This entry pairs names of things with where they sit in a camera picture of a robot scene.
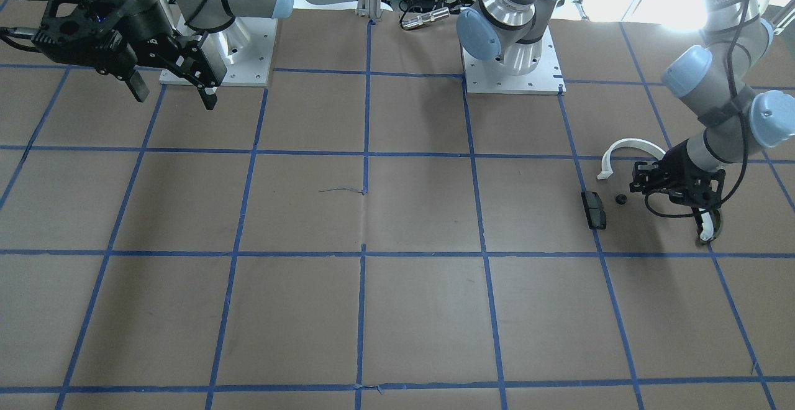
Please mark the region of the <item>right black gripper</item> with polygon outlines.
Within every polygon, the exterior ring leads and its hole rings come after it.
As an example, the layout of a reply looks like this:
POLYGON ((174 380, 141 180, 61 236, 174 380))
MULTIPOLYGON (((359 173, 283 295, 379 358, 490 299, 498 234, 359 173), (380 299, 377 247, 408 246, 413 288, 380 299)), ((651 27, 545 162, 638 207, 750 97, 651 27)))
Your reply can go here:
POLYGON ((180 34, 167 0, 48 0, 32 45, 51 61, 117 77, 137 102, 150 95, 139 67, 194 85, 208 111, 226 68, 206 34, 180 34))

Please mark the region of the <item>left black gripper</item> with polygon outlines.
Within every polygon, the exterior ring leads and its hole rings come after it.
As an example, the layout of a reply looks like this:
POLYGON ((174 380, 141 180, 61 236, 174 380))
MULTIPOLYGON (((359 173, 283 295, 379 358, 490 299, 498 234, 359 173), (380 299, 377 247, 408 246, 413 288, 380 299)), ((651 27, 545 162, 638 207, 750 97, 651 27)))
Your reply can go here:
POLYGON ((687 207, 719 207, 724 202, 726 160, 707 139, 687 139, 654 163, 634 164, 629 190, 666 194, 671 203, 687 207))

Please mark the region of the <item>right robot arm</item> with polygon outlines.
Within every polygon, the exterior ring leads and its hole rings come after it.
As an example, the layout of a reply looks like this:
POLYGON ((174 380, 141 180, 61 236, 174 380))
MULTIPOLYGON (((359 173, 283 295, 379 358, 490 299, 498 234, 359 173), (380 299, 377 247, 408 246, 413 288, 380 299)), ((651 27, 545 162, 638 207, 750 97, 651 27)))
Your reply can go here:
POLYGON ((127 85, 136 101, 150 92, 140 67, 162 68, 193 85, 215 107, 216 88, 253 45, 244 17, 284 19, 294 0, 176 0, 187 32, 177 29, 168 0, 48 0, 40 25, 7 28, 2 37, 65 65, 94 68, 127 85))

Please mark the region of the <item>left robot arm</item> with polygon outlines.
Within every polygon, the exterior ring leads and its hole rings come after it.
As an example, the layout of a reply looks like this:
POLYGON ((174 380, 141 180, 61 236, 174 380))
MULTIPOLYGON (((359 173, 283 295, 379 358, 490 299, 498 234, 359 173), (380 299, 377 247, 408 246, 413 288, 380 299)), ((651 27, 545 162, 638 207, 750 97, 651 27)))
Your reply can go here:
MULTIPOLYGON (((460 44, 480 61, 516 62, 540 41, 557 1, 475 0, 457 20, 460 44)), ((656 163, 634 164, 630 191, 665 194, 671 203, 705 211, 736 192, 724 191, 725 166, 739 163, 746 171, 750 155, 793 137, 793 97, 758 93, 743 81, 773 42, 758 1, 704 0, 704 7, 703 45, 688 48, 661 76, 704 130, 656 163)))

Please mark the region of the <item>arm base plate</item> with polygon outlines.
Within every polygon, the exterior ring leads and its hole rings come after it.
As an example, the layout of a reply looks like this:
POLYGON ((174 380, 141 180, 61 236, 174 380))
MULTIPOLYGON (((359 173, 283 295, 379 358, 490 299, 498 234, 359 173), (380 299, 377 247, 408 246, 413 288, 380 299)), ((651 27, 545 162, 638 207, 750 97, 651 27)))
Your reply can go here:
POLYGON ((469 93, 557 95, 567 90, 551 28, 538 42, 511 45, 499 61, 481 61, 465 48, 461 53, 469 93))
POLYGON ((267 86, 277 25, 278 19, 237 17, 227 30, 209 36, 227 68, 222 86, 267 86))

